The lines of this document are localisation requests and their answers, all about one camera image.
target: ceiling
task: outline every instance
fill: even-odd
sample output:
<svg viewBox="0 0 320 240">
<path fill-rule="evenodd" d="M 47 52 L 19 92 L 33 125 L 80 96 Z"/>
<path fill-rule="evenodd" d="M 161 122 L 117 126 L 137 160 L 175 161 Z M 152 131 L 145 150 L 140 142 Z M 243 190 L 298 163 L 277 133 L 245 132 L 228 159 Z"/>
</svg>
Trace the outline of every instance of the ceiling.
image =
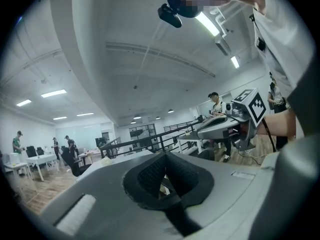
<svg viewBox="0 0 320 240">
<path fill-rule="evenodd" d="M 104 116 L 70 68 L 56 36 L 50 0 L 38 0 L 12 33 L 1 63 L 1 105 L 48 123 Z M 67 93 L 41 97 L 65 89 Z M 17 107 L 16 104 L 32 103 Z M 67 117 L 53 121 L 53 118 Z"/>
<path fill-rule="evenodd" d="M 213 35 L 195 18 L 182 17 L 180 29 L 160 20 L 157 10 L 166 0 L 63 2 L 61 16 L 52 17 L 53 0 L 41 0 L 23 17 L 9 44 L 0 80 L 6 104 L 30 99 L 32 103 L 20 109 L 47 121 L 60 116 L 74 119 L 78 111 L 107 115 L 119 126 L 130 124 L 136 114 L 164 117 L 172 104 L 184 109 L 178 106 L 179 98 L 203 81 L 240 73 L 242 68 L 235 69 L 232 56 L 237 56 L 240 66 L 258 56 L 250 7 L 225 24 L 231 54 L 224 56 Z M 73 5 L 73 21 L 72 16 L 63 17 L 68 5 Z M 204 13 L 218 26 L 215 15 L 209 10 Z M 65 35 L 69 27 L 74 29 L 76 47 L 65 48 L 58 24 Z M 86 72 L 80 71 L 71 50 L 78 51 Z M 90 89 L 93 85 L 100 97 Z M 67 94 L 40 97 L 59 89 Z"/>
</svg>

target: man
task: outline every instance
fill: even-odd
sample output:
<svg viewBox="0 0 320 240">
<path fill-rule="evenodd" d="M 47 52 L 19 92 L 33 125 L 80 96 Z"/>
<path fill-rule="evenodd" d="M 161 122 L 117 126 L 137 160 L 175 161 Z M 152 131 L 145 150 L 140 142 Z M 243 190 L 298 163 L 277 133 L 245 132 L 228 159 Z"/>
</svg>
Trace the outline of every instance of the man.
<svg viewBox="0 0 320 240">
<path fill-rule="evenodd" d="M 285 111 L 286 101 L 282 97 L 280 88 L 277 86 L 276 80 L 272 78 L 272 83 L 270 84 L 268 91 L 268 102 L 272 104 L 271 106 L 274 109 L 274 113 L 281 113 Z M 279 151 L 288 143 L 288 137 L 286 136 L 277 136 L 275 148 Z"/>
<path fill-rule="evenodd" d="M 56 159 L 60 160 L 60 157 L 59 157 L 59 143 L 58 143 L 56 137 L 53 138 L 53 146 L 51 148 L 54 149 L 54 153 L 56 155 Z"/>
<path fill-rule="evenodd" d="M 214 103 L 212 110 L 210 111 L 211 117 L 219 117 L 223 116 L 226 112 L 226 103 L 223 101 L 220 101 L 219 94 L 217 92 L 210 93 L 208 95 L 208 98 L 212 100 Z M 223 152 L 224 159 L 223 162 L 227 163 L 230 160 L 231 157 L 231 142 L 229 138 L 223 138 L 223 139 L 214 139 L 216 143 L 223 143 L 226 151 Z"/>
<path fill-rule="evenodd" d="M 76 157 L 75 151 L 76 151 L 76 154 L 79 156 L 79 151 L 78 151 L 78 148 L 77 148 L 75 141 L 73 139 L 69 138 L 68 135 L 65 136 L 65 139 L 68 141 L 68 147 L 69 147 L 71 155 L 75 158 Z"/>
<path fill-rule="evenodd" d="M 180 8 L 192 10 L 193 6 L 193 9 L 197 7 L 199 11 L 203 11 L 204 6 L 222 6 L 232 0 L 168 1 Z M 255 45 L 260 54 L 263 54 L 263 60 L 277 80 L 283 97 L 287 98 L 315 55 L 316 46 L 309 30 L 286 0 L 236 1 L 253 7 L 255 31 L 256 34 L 260 33 L 260 39 L 256 38 Z M 264 119 L 271 135 L 303 137 L 298 121 L 296 130 L 296 115 L 292 109 L 265 116 Z M 267 134 L 262 123 L 258 126 L 257 133 Z"/>
<path fill-rule="evenodd" d="M 13 153 L 19 154 L 20 162 L 22 162 L 22 151 L 25 150 L 24 147 L 20 147 L 20 137 L 23 136 L 21 131 L 19 130 L 16 134 L 16 137 L 13 138 L 12 141 L 12 147 L 13 147 Z M 19 175 L 23 175 L 21 169 L 18 171 Z"/>
</svg>

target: desk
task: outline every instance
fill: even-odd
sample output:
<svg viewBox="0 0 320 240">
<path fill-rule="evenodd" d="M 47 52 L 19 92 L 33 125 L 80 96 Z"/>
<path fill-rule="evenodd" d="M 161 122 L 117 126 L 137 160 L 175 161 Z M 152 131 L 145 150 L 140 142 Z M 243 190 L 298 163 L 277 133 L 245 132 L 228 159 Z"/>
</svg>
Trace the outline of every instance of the desk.
<svg viewBox="0 0 320 240">
<path fill-rule="evenodd" d="M 44 151 L 43 153 L 44 153 L 44 155 L 54 155 L 55 154 L 54 151 Z"/>
<path fill-rule="evenodd" d="M 21 169 L 21 168 L 25 169 L 26 177 L 29 180 L 31 180 L 31 182 L 33 184 L 33 187 L 34 187 L 34 190 L 37 191 L 36 186 L 35 186 L 34 182 L 32 181 L 34 178 L 33 178 L 32 174 L 31 174 L 31 171 L 30 171 L 28 163 L 20 162 L 20 163 L 17 163 L 16 165 L 12 165 L 11 163 L 5 163 L 4 167 L 6 167 L 6 168 L 8 168 L 8 169 L 13 171 L 14 180 L 16 182 L 16 185 L 18 187 L 19 193 L 20 193 L 22 198 L 26 199 L 26 196 L 22 191 L 22 185 L 20 183 L 20 177 L 18 176 L 18 170 Z"/>
<path fill-rule="evenodd" d="M 180 153 L 181 154 L 183 154 L 183 151 L 182 151 L 182 147 L 181 147 L 181 142 L 180 141 L 196 142 L 199 154 L 202 152 L 202 139 L 200 139 L 197 136 L 197 133 L 195 131 L 192 131 L 190 133 L 190 135 L 184 135 L 184 136 L 178 137 L 177 140 L 179 142 L 179 148 L 180 148 Z"/>
<path fill-rule="evenodd" d="M 48 162 L 52 162 L 52 165 L 55 162 L 55 166 L 56 166 L 56 170 L 59 172 L 59 165 L 58 165 L 58 161 L 57 161 L 57 157 L 55 154 L 42 154 L 39 155 L 39 157 L 37 156 L 33 156 L 33 157 L 29 157 L 26 159 L 26 162 L 31 165 L 31 166 L 36 166 L 38 168 L 39 174 L 40 174 L 40 178 L 41 180 L 44 182 L 44 178 L 42 176 L 41 170 L 39 165 L 41 164 L 45 164 L 46 165 L 46 169 L 49 171 L 48 168 Z"/>
<path fill-rule="evenodd" d="M 78 178 L 76 178 L 76 182 L 80 181 L 81 179 L 83 179 L 84 177 L 88 176 L 89 174 L 93 173 L 94 171 L 105 167 L 105 166 L 109 166 L 109 165 L 115 165 L 118 163 L 122 163 L 134 158 L 138 158 L 138 157 L 142 157 L 142 156 L 146 156 L 146 155 L 150 155 L 153 154 L 152 152 L 150 152 L 149 150 L 144 150 L 135 154 L 129 154 L 126 156 L 120 156 L 120 157 L 116 157 L 115 159 L 110 159 L 108 157 L 105 157 L 99 161 L 94 162 L 82 175 L 80 175 Z"/>
</svg>

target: white shirt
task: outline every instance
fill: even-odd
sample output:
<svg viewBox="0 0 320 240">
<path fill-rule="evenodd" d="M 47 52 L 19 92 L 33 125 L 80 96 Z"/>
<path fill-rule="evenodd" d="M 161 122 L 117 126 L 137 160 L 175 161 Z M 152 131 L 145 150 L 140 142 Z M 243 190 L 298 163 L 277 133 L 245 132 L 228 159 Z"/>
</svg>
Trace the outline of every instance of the white shirt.
<svg viewBox="0 0 320 240">
<path fill-rule="evenodd" d="M 273 88 L 273 90 L 271 90 L 271 88 L 269 86 L 269 93 L 271 93 L 272 99 L 274 101 L 282 101 L 283 100 L 283 98 L 281 96 L 280 88 L 278 86 L 275 86 Z"/>
<path fill-rule="evenodd" d="M 287 0 L 265 0 L 265 15 L 253 10 L 255 23 L 268 47 L 259 53 L 271 62 L 271 71 L 283 97 L 287 98 L 307 70 L 316 51 L 316 44 L 305 23 Z M 272 63 L 281 67 L 272 68 Z M 296 120 L 296 137 L 303 131 Z"/>
<path fill-rule="evenodd" d="M 213 108 L 211 110 L 211 114 L 212 116 L 216 116 L 213 114 L 213 112 L 216 112 L 216 113 L 226 113 L 226 103 L 223 102 L 223 101 L 220 101 L 217 103 L 217 104 L 214 104 L 213 105 Z"/>
</svg>

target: window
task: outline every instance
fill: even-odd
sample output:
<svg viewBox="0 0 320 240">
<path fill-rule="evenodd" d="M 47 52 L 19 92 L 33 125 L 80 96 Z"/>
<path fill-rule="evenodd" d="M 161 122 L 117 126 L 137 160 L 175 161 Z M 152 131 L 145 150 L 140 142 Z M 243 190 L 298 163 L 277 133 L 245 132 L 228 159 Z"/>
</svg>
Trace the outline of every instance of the window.
<svg viewBox="0 0 320 240">
<path fill-rule="evenodd" d="M 129 128 L 129 132 L 130 132 L 130 137 L 132 141 L 141 140 L 140 142 L 132 144 L 133 151 L 140 152 L 146 149 L 149 149 L 149 150 L 159 149 L 159 144 L 157 143 L 157 139 L 155 139 L 156 141 L 154 141 L 154 139 L 144 139 L 150 136 L 155 136 L 157 134 L 154 123 Z"/>
</svg>

